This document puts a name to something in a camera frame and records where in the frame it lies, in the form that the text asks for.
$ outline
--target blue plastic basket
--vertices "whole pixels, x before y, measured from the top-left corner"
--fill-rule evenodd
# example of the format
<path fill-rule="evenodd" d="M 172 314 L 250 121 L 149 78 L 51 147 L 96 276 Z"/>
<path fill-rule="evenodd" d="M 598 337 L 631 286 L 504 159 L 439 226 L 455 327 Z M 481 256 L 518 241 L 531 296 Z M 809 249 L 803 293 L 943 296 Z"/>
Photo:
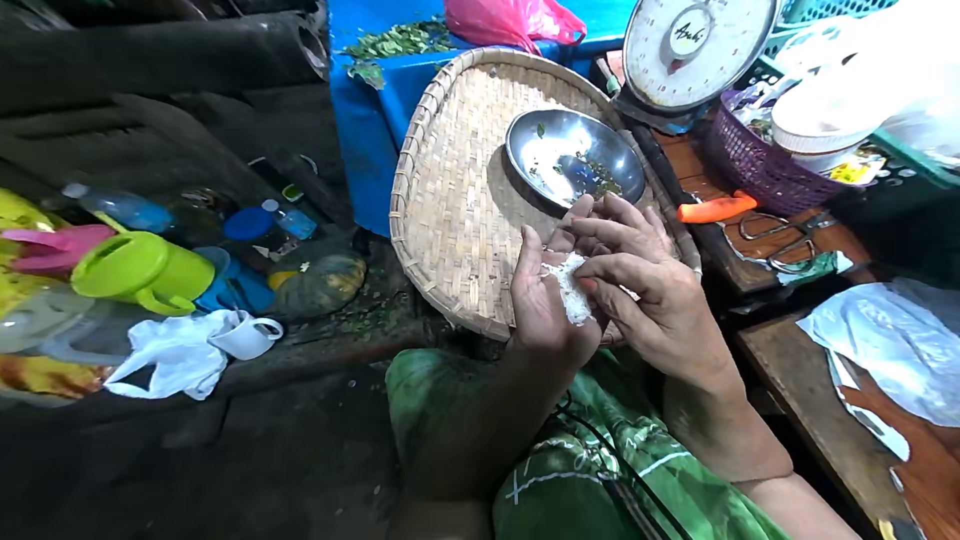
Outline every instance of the blue plastic basket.
<path fill-rule="evenodd" d="M 897 0 L 792 0 L 780 12 L 777 31 L 797 30 L 837 15 L 862 17 L 896 3 Z"/>

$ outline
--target green plastic pitcher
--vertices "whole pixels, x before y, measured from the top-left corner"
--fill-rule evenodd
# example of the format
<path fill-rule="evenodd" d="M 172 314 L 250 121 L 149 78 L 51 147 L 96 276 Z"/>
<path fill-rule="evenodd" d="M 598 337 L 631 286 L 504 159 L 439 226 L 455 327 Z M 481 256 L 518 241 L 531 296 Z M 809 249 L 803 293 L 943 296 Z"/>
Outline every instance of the green plastic pitcher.
<path fill-rule="evenodd" d="M 81 259 L 70 276 L 77 294 L 140 304 L 177 317 L 193 312 L 193 300 L 213 282 L 205 258 L 153 233 L 121 233 Z"/>

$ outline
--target blue bottle cap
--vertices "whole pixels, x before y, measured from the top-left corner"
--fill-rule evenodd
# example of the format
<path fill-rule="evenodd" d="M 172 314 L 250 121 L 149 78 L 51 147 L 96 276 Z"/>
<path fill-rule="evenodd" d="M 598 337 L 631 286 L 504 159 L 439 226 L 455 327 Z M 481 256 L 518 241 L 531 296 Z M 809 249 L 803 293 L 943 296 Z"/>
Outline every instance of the blue bottle cap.
<path fill-rule="evenodd" d="M 274 217 L 261 208 L 242 209 L 224 223 L 224 234 L 231 240 L 246 242 L 266 234 L 274 225 Z"/>

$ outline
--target green pumpkin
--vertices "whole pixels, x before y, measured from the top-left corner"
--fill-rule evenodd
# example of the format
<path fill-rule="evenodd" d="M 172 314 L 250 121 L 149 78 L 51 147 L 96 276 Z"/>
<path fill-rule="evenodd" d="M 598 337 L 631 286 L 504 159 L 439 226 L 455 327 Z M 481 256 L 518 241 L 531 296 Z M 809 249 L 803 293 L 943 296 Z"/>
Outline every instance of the green pumpkin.
<path fill-rule="evenodd" d="M 309 318 L 346 306 L 363 286 L 367 263 L 357 255 L 328 255 L 301 264 L 276 292 L 274 309 L 285 315 Z"/>

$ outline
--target white cup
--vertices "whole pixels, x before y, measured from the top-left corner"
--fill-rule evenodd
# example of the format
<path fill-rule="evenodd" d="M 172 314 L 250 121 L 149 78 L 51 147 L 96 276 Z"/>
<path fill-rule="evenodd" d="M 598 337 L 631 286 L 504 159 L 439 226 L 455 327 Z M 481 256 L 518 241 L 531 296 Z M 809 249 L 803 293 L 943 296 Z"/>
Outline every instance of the white cup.
<path fill-rule="evenodd" d="M 282 336 L 283 326 L 274 319 L 254 319 L 238 310 L 231 312 L 224 327 L 207 341 L 238 360 L 250 360 L 269 351 Z"/>

